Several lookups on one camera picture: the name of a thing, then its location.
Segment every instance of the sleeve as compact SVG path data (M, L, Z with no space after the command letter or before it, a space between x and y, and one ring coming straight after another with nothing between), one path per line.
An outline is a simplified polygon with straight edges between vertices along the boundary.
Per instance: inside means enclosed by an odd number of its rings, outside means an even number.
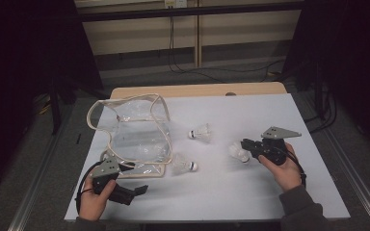
M83 218L76 218L76 222L72 225L71 231L105 231L106 225L99 221L90 221Z
M323 207L314 203L304 186L281 194L279 199L285 214L281 219L281 230L330 230L323 216Z

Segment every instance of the hand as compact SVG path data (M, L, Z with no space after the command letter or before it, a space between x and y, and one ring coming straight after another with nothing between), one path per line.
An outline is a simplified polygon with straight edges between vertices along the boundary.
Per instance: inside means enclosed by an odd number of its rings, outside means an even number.
M116 184L115 180L110 180L101 194L95 194L93 191L93 180L88 176L84 182L79 217L91 221L99 220L106 208L107 199Z
M296 157L293 146L290 145L290 143L286 143L286 148ZM302 179L300 177L299 168L290 158L287 158L286 162L281 166L275 165L263 155L260 155L258 158L260 163L273 173L276 182L281 186L284 192L301 185Z

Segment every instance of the transparent pouch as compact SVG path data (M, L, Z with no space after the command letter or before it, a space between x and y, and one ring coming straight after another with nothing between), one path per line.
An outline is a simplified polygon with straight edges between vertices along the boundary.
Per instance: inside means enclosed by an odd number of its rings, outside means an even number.
M120 178L160 177L172 160L167 104L159 94L98 100L89 109L89 127L108 135L100 159L117 158L132 167Z

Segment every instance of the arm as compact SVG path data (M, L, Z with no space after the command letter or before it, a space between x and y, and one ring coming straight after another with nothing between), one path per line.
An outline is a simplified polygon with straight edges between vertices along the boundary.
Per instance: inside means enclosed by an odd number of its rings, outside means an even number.
M101 194L93 191L93 180L87 177L84 183L84 190L81 198L79 217L76 219L72 230L74 231L100 231L106 230L106 226L98 220L106 207L107 199L116 186L116 181L110 180Z
M289 143L286 147L294 155L294 149ZM259 161L273 173L283 190L279 197L285 214L281 219L281 230L329 230L323 216L323 207L314 203L305 190L300 171L293 161L287 158L281 166L273 164L264 156L259 156Z

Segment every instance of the shuttlecock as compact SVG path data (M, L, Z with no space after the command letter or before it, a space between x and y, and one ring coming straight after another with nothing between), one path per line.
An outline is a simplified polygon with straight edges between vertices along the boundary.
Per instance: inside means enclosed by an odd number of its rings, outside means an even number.
M203 124L197 129L194 129L188 133L188 137L191 139L196 139L200 141L210 142L211 141L211 131L209 129L209 124Z
M188 160L181 154L176 154L172 160L172 171L175 174L181 174L189 171L196 171L198 165L195 162Z
M239 141L236 141L229 147L229 154L231 157L234 157L240 160L243 163L246 163L249 160L249 152L242 148L242 144Z

